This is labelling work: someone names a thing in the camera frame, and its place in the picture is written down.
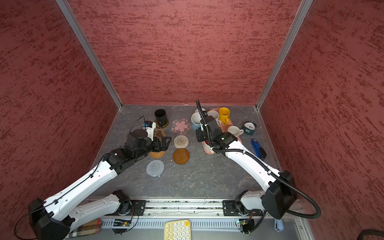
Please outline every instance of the pink flower coaster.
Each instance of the pink flower coaster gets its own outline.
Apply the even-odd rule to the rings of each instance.
[[[185,135],[188,130],[192,128],[192,125],[188,122],[186,118],[183,118],[181,120],[173,120],[172,122],[172,132],[177,132],[180,135]]]

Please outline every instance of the plaid fabric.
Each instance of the plaid fabric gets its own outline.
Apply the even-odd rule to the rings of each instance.
[[[95,219],[71,231],[65,238],[73,238],[73,237],[80,237],[80,236],[95,234],[100,231],[100,228],[101,228],[101,219]]]

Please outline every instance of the wall panel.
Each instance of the wall panel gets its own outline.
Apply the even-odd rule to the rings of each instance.
[[[90,169],[117,107],[54,0],[2,1],[0,18],[0,232],[16,239],[31,200]]]
[[[125,104],[255,104],[300,0],[69,0]]]
[[[261,109],[283,169],[322,208],[316,240],[384,230],[383,11],[314,1]]]

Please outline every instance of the coaster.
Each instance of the coaster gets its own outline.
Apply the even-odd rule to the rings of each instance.
[[[189,160],[189,152],[185,148],[179,148],[173,153],[172,157],[175,163],[183,165]]]
[[[147,174],[157,177],[164,171],[164,163],[160,160],[153,160],[147,165]]]
[[[192,125],[188,122],[186,118],[181,120],[175,119],[172,122],[172,128],[170,129],[172,132],[177,132],[180,135],[185,135],[188,130],[192,128]]]
[[[162,128],[155,128],[153,130],[153,136],[161,140],[161,137],[166,137],[166,132]]]
[[[173,144],[176,148],[185,148],[188,146],[188,138],[184,135],[179,135],[173,140]]]
[[[166,152],[165,151],[161,151],[161,152],[150,152],[149,155],[153,158],[161,158],[162,156],[164,156]]]

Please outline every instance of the white mug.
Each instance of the white mug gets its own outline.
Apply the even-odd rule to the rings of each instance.
[[[230,133],[232,133],[232,135],[234,135],[235,137],[239,137],[244,132],[243,129],[240,129],[240,128],[236,127],[236,126],[230,126],[228,128],[228,131]]]
[[[202,108],[201,110],[202,110],[202,111],[205,111],[204,108]],[[195,113],[198,113],[198,112],[199,112],[199,109],[196,109],[196,110],[195,110]]]
[[[221,120],[218,119],[219,114],[215,110],[211,110],[207,112],[208,116],[212,116],[214,119],[216,119],[217,125],[221,124]]]
[[[203,141],[203,147],[206,152],[210,152],[211,154],[214,154],[215,152],[212,150],[212,148],[205,142]]]
[[[200,113],[192,114],[191,121],[192,121],[192,128],[194,131],[201,128],[200,120],[201,120]]]

